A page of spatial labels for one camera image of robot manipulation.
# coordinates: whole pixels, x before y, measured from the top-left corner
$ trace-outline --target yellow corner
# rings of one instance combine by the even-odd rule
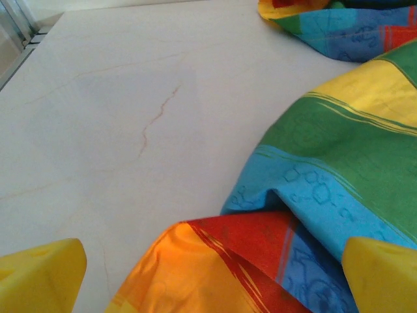
[[[78,239],[3,256],[0,312],[71,312],[86,268],[87,258]]]
[[[417,312],[417,250],[352,237],[342,266],[360,313]]]

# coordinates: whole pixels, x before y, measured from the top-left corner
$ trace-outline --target yellow plastic object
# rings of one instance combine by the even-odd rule
[[[417,312],[417,250],[352,237],[342,266],[360,313]]]
[[[0,312],[71,312],[86,268],[87,258],[78,239],[3,256]]]

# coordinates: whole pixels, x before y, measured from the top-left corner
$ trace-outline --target white marble floor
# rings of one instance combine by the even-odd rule
[[[64,14],[0,93],[0,254],[80,238],[75,312],[103,311],[161,231],[220,212],[293,101],[354,66],[254,0]]]

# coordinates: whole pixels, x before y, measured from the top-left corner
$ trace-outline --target multicolored cloth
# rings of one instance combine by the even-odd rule
[[[329,57],[366,61],[417,37],[416,7],[401,7],[413,4],[261,0],[259,12]],[[347,239],[417,248],[415,106],[417,40],[305,94],[255,148],[223,216],[165,231],[106,312],[358,312]]]

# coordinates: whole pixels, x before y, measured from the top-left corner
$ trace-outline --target colorful fabric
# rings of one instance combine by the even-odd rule
[[[106,313],[307,308],[357,312],[340,264],[290,212],[276,211],[174,225],[134,267]]]
[[[297,100],[255,148],[223,216],[165,231],[106,312],[358,312],[340,265],[347,239],[417,248],[414,5],[261,0],[263,18],[329,57],[390,51]]]
[[[417,0],[260,0],[258,10],[327,57],[365,62],[417,37],[416,5]]]

